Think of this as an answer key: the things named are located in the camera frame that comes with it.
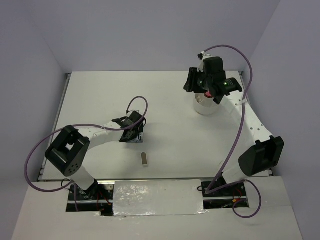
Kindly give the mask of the pink capped marker tube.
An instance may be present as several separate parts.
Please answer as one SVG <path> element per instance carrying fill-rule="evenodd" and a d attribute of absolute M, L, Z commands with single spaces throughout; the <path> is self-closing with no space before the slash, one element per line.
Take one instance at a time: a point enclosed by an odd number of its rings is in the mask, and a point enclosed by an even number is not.
<path fill-rule="evenodd" d="M 206 92 L 204 95 L 205 95 L 207 98 L 213 98 L 213 96 L 210 94 L 210 92 Z"/>

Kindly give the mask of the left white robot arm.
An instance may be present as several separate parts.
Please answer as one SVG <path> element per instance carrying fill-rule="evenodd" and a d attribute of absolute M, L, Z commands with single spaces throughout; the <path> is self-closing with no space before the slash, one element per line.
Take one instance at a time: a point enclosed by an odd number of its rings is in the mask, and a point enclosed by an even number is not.
<path fill-rule="evenodd" d="M 99 127 L 62 129 L 45 152 L 45 157 L 67 179 L 73 181 L 86 199 L 97 196 L 101 189 L 83 162 L 89 150 L 111 142 L 142 143 L 147 120 L 136 110 Z"/>

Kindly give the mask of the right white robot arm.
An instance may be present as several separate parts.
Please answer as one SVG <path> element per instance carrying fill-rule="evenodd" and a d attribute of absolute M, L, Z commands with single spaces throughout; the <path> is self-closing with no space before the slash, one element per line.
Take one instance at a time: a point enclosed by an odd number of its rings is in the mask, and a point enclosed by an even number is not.
<path fill-rule="evenodd" d="M 236 158 L 232 167 L 218 172 L 217 190 L 228 196 L 235 189 L 234 183 L 277 166 L 284 141 L 263 126 L 238 80 L 227 77 L 221 57 L 201 53 L 199 59 L 199 67 L 189 69 L 183 87 L 186 92 L 194 93 L 194 110 L 204 116 L 210 116 L 218 109 L 225 110 L 239 125 L 236 141 L 244 131 L 249 133 L 248 149 Z"/>

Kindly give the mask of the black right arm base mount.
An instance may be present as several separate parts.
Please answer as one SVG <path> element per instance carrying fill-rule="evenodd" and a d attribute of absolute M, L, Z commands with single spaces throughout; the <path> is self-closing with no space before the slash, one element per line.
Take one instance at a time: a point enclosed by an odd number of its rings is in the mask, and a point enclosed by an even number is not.
<path fill-rule="evenodd" d="M 237 208 L 249 207 L 244 183 L 238 183 L 213 193 L 205 194 L 210 183 L 210 181 L 201 181 L 200 186 L 197 187 L 197 190 L 202 193 L 204 209 L 231 209 L 234 203 L 241 200 L 243 201 L 237 204 Z"/>

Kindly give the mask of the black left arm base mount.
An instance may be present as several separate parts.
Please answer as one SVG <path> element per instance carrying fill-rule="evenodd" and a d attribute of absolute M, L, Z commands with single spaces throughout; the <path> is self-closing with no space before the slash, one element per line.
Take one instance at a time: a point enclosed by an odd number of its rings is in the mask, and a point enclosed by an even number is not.
<path fill-rule="evenodd" d="M 66 212 L 97 212 L 105 217 L 112 217 L 114 183 L 102 183 L 95 181 L 88 190 L 75 187 L 72 183 L 68 190 Z"/>

